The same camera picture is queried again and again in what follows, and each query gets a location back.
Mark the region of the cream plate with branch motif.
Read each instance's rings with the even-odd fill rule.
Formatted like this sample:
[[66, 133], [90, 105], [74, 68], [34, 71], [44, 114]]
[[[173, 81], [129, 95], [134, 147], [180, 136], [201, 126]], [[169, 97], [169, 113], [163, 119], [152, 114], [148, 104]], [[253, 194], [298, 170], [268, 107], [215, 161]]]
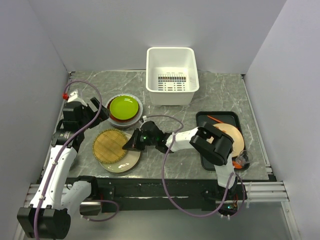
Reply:
[[[126, 135], [127, 139], [129, 140], [131, 135], [125, 132], [123, 133]], [[107, 171], [111, 173], [120, 174], [120, 173], [127, 172], [133, 167], [135, 167], [135, 165], [138, 163], [140, 159], [140, 155], [141, 153], [139, 151], [127, 150], [126, 155], [116, 163], [107, 164], [107, 163], [100, 163], [99, 161], [98, 162]]]

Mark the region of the round woven bamboo mat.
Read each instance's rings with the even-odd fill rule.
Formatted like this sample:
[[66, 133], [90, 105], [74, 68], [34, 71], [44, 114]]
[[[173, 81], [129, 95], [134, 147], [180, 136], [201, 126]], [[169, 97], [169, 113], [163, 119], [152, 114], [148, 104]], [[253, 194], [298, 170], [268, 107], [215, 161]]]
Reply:
[[128, 151], [123, 149], [127, 142], [128, 138], [122, 131], [107, 129], [95, 138], [92, 152], [100, 163], [114, 164], [127, 154]]

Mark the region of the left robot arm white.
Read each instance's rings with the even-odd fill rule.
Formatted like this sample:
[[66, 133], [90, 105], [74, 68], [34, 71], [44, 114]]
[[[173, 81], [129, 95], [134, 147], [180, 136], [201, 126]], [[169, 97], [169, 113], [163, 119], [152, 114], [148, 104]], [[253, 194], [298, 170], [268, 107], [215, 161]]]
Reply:
[[63, 193], [68, 172], [73, 164], [86, 129], [109, 118], [109, 110], [93, 97], [93, 111], [81, 98], [69, 98], [62, 109], [51, 139], [50, 156], [41, 183], [27, 207], [21, 207], [17, 220], [25, 235], [32, 239], [64, 239], [71, 226], [72, 215], [84, 200], [99, 198], [100, 189], [94, 176], [79, 176], [70, 190]]

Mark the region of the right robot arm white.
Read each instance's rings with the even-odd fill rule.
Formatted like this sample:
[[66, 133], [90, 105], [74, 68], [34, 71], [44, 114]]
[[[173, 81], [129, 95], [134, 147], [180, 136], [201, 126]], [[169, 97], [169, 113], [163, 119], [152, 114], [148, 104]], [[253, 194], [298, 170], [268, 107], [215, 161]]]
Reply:
[[164, 154], [195, 149], [214, 165], [219, 195], [230, 199], [236, 194], [238, 183], [232, 164], [233, 143], [231, 136], [207, 122], [188, 131], [163, 132], [153, 121], [147, 121], [134, 130], [122, 149], [144, 151], [146, 146], [154, 146]]

